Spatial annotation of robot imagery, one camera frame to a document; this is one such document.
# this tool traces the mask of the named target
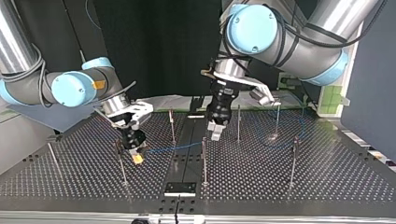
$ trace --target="table surface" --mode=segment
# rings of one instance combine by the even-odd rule
[[[175,113],[173,150],[167,113],[144,125],[150,151],[143,164],[114,152],[118,131],[94,117],[0,176],[0,210],[180,214],[208,216],[396,217],[396,174],[365,149],[309,111],[242,111],[220,141],[210,141],[205,119]],[[292,139],[299,136],[293,183]],[[205,140],[207,185],[201,141]],[[164,196],[169,182],[196,183],[190,198]]]

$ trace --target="black curtain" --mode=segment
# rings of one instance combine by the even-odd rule
[[[219,49],[220,0],[95,0],[108,56],[128,94],[209,94],[200,75]]]

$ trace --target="yellow object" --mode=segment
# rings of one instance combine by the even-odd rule
[[[94,81],[92,83],[93,88],[96,90],[101,90],[105,87],[106,81],[105,80],[101,80],[101,81]]]
[[[132,160],[134,160],[134,164],[140,164],[143,162],[143,157],[140,154],[132,155]]]

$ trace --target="ur robot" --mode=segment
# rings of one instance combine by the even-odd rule
[[[378,0],[321,0],[302,30],[289,25],[275,8],[236,4],[239,2],[233,1],[221,17],[219,55],[204,72],[213,78],[207,118],[215,141],[230,122],[231,103],[242,85],[253,87],[250,95],[260,105],[279,104],[265,84],[246,76],[250,57],[301,81],[329,85],[346,68],[348,56],[343,48],[367,34],[387,1],[383,0],[361,36],[349,42]],[[40,51],[23,33],[10,0],[0,1],[0,44],[0,96],[4,100],[14,105],[68,107],[98,102],[106,119],[120,130],[124,149],[135,163],[142,161],[146,136],[140,126],[153,107],[128,99],[109,59],[86,62],[80,71],[48,73]]]
[[[220,19],[222,40],[217,59],[203,75],[212,77],[212,102],[206,108],[207,129],[218,141],[230,122],[231,103],[242,85],[253,87],[250,96],[260,105],[277,105],[268,87],[247,77],[249,58],[293,74],[301,81],[326,86],[336,81],[346,69],[348,56],[343,51],[362,39],[384,8],[382,1],[361,35],[358,30],[378,0],[321,0],[303,29],[287,23],[281,13],[265,4],[236,4],[234,0]]]

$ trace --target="black perforated table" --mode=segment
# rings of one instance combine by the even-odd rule
[[[210,141],[205,119],[175,113],[177,147],[167,113],[155,113],[143,130],[143,164],[123,156],[123,185],[114,152],[119,133],[93,117],[0,176],[0,210],[179,214],[205,216],[396,217],[396,174],[312,112],[282,110],[272,138],[273,111],[242,111],[220,141]],[[292,139],[301,149],[293,183]],[[205,137],[207,185],[201,142]],[[165,197],[170,182],[196,183],[195,197]]]

